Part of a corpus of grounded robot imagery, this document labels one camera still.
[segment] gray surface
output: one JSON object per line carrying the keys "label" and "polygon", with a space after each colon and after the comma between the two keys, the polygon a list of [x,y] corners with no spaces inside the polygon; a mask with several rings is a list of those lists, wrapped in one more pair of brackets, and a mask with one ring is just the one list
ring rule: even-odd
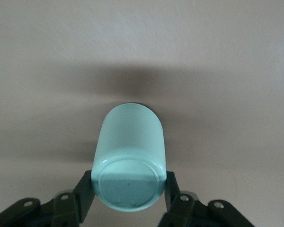
{"label": "gray surface", "polygon": [[[284,226],[284,1],[0,1],[0,211],[73,188],[104,116],[142,102],[200,201]],[[156,226],[164,200],[83,226]]]}

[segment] screw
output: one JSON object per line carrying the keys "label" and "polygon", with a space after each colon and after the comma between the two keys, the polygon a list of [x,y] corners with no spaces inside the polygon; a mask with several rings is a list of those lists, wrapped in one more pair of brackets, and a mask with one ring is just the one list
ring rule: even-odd
{"label": "screw", "polygon": [[223,208],[224,208],[224,205],[223,205],[221,202],[215,202],[215,203],[214,203],[214,206],[215,206],[216,208],[219,208],[219,209],[223,209]]}
{"label": "screw", "polygon": [[181,199],[182,201],[189,201],[189,197],[188,197],[187,195],[181,195],[181,196],[180,196],[180,199]]}

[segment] teal cylinder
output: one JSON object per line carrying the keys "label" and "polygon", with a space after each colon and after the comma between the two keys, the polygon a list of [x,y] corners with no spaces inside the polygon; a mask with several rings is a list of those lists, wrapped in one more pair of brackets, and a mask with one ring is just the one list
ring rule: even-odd
{"label": "teal cylinder", "polygon": [[166,161],[162,125],[141,104],[126,103],[105,117],[91,180],[107,206],[125,212],[143,210],[162,195]]}

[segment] light blue cup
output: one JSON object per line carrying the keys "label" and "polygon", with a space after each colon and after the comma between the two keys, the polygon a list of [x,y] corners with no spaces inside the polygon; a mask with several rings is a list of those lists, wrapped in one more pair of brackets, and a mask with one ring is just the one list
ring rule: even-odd
{"label": "light blue cup", "polygon": [[91,180],[96,195],[116,210],[143,210],[159,199],[166,162],[162,125],[153,111],[126,103],[107,114]]}

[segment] table surface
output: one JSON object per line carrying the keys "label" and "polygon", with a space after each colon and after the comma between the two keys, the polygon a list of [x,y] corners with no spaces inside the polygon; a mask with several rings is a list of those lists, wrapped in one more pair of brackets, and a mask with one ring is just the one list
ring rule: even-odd
{"label": "table surface", "polygon": [[[284,226],[284,0],[0,1],[0,212],[73,188],[125,102],[159,116],[181,190]],[[165,209],[96,198],[82,226]]]}

